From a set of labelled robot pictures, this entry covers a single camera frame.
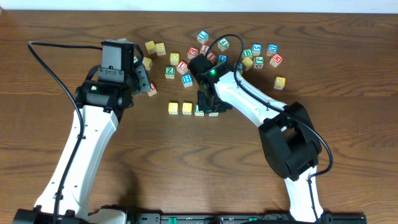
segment white background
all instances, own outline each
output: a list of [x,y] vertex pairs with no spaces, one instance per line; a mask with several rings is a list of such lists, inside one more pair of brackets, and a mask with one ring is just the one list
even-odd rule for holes
[[398,0],[0,0],[3,9],[398,13]]

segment wood grain surface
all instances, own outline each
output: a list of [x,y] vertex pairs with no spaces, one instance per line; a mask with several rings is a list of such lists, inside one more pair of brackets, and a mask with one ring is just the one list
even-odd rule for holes
[[[266,63],[244,77],[273,98],[303,104],[329,143],[335,165],[317,179],[323,208],[364,213],[369,223],[398,222],[397,15],[83,11],[0,16],[0,222],[33,207],[72,125],[72,104],[31,56],[29,40],[165,43],[166,56],[149,56],[157,94],[139,95],[125,111],[99,166],[90,211],[114,203],[165,213],[288,210],[284,181],[268,166],[257,128],[238,110],[213,118],[167,112],[170,101],[197,101],[197,84],[184,88],[180,75],[166,80],[164,68],[171,52],[188,60],[202,29],[210,42],[236,33],[246,47],[279,44],[279,67]],[[230,42],[233,61],[240,46]],[[36,49],[72,92],[101,63],[97,50]],[[277,75],[287,78],[282,91],[272,87]],[[319,169],[327,163],[323,152]]]

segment cable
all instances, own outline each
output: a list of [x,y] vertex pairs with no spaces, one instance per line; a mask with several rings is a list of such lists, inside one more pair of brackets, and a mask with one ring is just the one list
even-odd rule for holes
[[317,173],[315,173],[315,174],[309,175],[309,176],[308,176],[308,179],[307,179],[307,182],[308,182],[308,185],[309,185],[309,189],[310,189],[310,196],[311,196],[312,209],[313,209],[313,211],[314,211],[315,219],[318,220],[318,215],[317,215],[317,212],[315,211],[315,203],[314,203],[313,193],[312,193],[312,186],[311,186],[312,181],[311,181],[311,178],[312,178],[312,177],[316,177],[316,176],[318,176],[318,175],[326,174],[327,172],[329,172],[329,170],[330,170],[331,167],[333,166],[333,155],[332,155],[332,153],[331,153],[331,151],[330,151],[330,148],[329,148],[328,144],[326,143],[326,141],[325,141],[313,128],[309,127],[309,126],[306,124],[306,122],[303,121],[301,118],[298,118],[297,116],[295,116],[295,115],[293,115],[293,114],[286,113],[285,111],[280,110],[280,109],[276,108],[275,106],[272,106],[269,102],[263,101],[262,99],[260,99],[260,98],[257,97],[256,95],[252,94],[249,90],[247,90],[247,89],[241,84],[241,81],[239,81],[238,78],[237,78],[237,76],[236,76],[236,71],[237,71],[237,69],[238,69],[238,63],[239,63],[239,61],[240,61],[240,59],[241,59],[241,56],[242,56],[243,50],[244,50],[244,43],[243,43],[243,40],[242,40],[242,38],[241,38],[240,36],[238,36],[238,35],[236,35],[236,34],[225,34],[225,35],[222,35],[221,37],[217,38],[213,43],[211,43],[209,49],[206,51],[205,56],[207,57],[207,55],[208,55],[208,53],[210,52],[210,49],[212,48],[212,46],[215,45],[215,44],[217,43],[217,41],[221,40],[221,39],[224,38],[224,37],[236,37],[236,38],[238,38],[238,39],[241,41],[241,46],[242,46],[241,53],[239,54],[238,59],[237,59],[237,61],[236,61],[236,63],[235,63],[235,66],[234,66],[234,79],[235,79],[235,82],[236,82],[237,86],[240,87],[240,88],[242,88],[242,90],[243,90],[245,93],[247,93],[249,96],[253,97],[253,98],[254,98],[255,100],[257,100],[258,102],[262,103],[262,104],[265,105],[266,107],[268,107],[268,108],[270,108],[270,109],[272,109],[272,110],[274,110],[274,111],[276,111],[276,112],[278,112],[278,113],[280,113],[280,114],[286,116],[287,118],[292,119],[293,121],[295,121],[295,122],[301,124],[302,126],[304,126],[305,128],[307,128],[308,130],[310,130],[314,135],[316,135],[316,137],[319,139],[319,141],[320,141],[320,142],[323,144],[323,146],[325,147],[325,149],[326,149],[326,151],[327,151],[327,153],[328,153],[328,156],[329,156],[329,165],[328,165],[328,167],[327,167],[326,169],[320,171],[320,172],[317,172]]
[[63,84],[63,82],[59,79],[59,77],[50,69],[48,65],[44,63],[44,61],[37,55],[36,51],[33,49],[33,45],[41,45],[41,46],[48,46],[48,47],[61,47],[61,48],[69,48],[69,49],[96,49],[96,50],[102,50],[101,47],[95,47],[95,46],[86,46],[86,45],[63,45],[63,44],[50,44],[50,43],[43,43],[43,42],[35,42],[35,41],[29,41],[28,43],[28,48],[32,55],[36,58],[36,60],[44,67],[44,69],[55,79],[55,81],[62,87],[62,89],[65,91],[65,93],[68,95],[70,101],[73,104],[73,107],[75,107],[77,116],[79,118],[79,124],[80,124],[80,132],[79,135],[77,136],[77,141],[75,144],[75,147],[72,150],[72,153],[70,154],[70,158],[68,160],[68,163],[65,167],[65,170],[63,171],[60,184],[58,186],[57,193],[55,194],[55,203],[54,203],[54,212],[53,212],[53,224],[57,223],[58,220],[58,208],[59,208],[59,203],[60,203],[60,197],[62,194],[62,188],[65,183],[65,179],[67,178],[68,171],[70,169],[70,166],[73,162],[73,158],[76,155],[77,149],[79,148],[80,142],[83,139],[83,133],[84,133],[84,122],[83,122],[83,117],[81,115],[81,112],[79,110],[79,107],[76,104],[75,99],[73,98],[72,94],[69,92],[68,88]]

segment wooden block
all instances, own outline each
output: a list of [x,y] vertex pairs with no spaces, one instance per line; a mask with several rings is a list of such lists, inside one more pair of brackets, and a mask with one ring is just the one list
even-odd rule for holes
[[182,75],[185,74],[185,72],[188,71],[188,64],[184,62],[183,60],[177,65],[177,71],[181,73]]
[[240,74],[242,74],[243,70],[244,70],[244,65],[242,62],[239,62],[236,71],[239,72]]
[[257,56],[254,57],[254,68],[262,68],[264,66],[264,57]]
[[217,64],[223,63],[223,62],[228,62],[228,55],[218,55]]
[[147,47],[148,54],[154,54],[156,52],[156,46],[153,40],[146,42],[145,46]]
[[201,47],[200,47],[200,52],[199,53],[201,53],[201,54],[203,54],[203,55],[206,55],[206,52],[207,52],[207,50],[209,49],[209,45],[206,45],[206,44],[203,44]]
[[282,62],[284,58],[282,56],[280,56],[279,54],[275,54],[271,60],[269,61],[269,63],[274,66],[275,68],[278,67],[278,65]]
[[169,103],[169,114],[178,114],[178,103]]
[[192,86],[193,80],[191,74],[186,74],[182,76],[182,83],[184,84],[184,87]]
[[195,116],[204,116],[205,113],[199,110],[199,105],[195,105]]
[[278,45],[276,44],[269,44],[267,49],[267,56],[273,56],[278,52]]
[[182,104],[182,114],[191,115],[192,114],[192,103]]
[[165,75],[166,75],[166,78],[174,79],[175,68],[171,67],[171,66],[166,66]]
[[286,78],[284,77],[276,77],[274,82],[274,88],[277,90],[283,90],[286,84]]
[[253,66],[253,61],[248,57],[242,60],[244,70],[247,71]]
[[209,54],[206,57],[209,61],[211,61],[212,63],[215,63],[217,61],[217,54],[215,54],[214,52],[209,52]]
[[188,51],[188,58],[192,59],[194,57],[196,57],[199,53],[199,49],[197,49],[196,47],[190,47],[189,51]]
[[147,91],[148,96],[153,96],[157,93],[155,84],[153,82],[150,83],[150,90]]
[[225,38],[225,37],[222,38],[221,40],[218,41],[217,46],[218,46],[218,48],[219,48],[221,51],[224,51],[224,50],[228,49],[228,47],[229,47],[229,41],[228,41],[228,39]]
[[164,47],[164,43],[156,44],[156,53],[157,56],[162,56],[166,54],[166,48]]
[[145,66],[145,70],[150,70],[151,68],[152,68],[152,59],[150,59],[150,58],[147,58],[147,57],[144,57],[143,59],[142,59],[142,63],[144,64],[144,66]]
[[262,50],[261,44],[254,43],[253,46],[251,47],[251,52],[253,53],[253,56],[260,56],[261,50]]
[[209,39],[209,33],[207,33],[204,30],[200,31],[200,33],[198,34],[198,41],[201,44],[205,44],[208,39]]
[[243,54],[242,54],[242,58],[243,59],[245,59],[245,58],[252,59],[253,58],[253,52],[251,52],[251,49],[244,49],[243,50]]
[[170,53],[170,64],[171,65],[178,65],[179,61],[180,61],[179,53]]

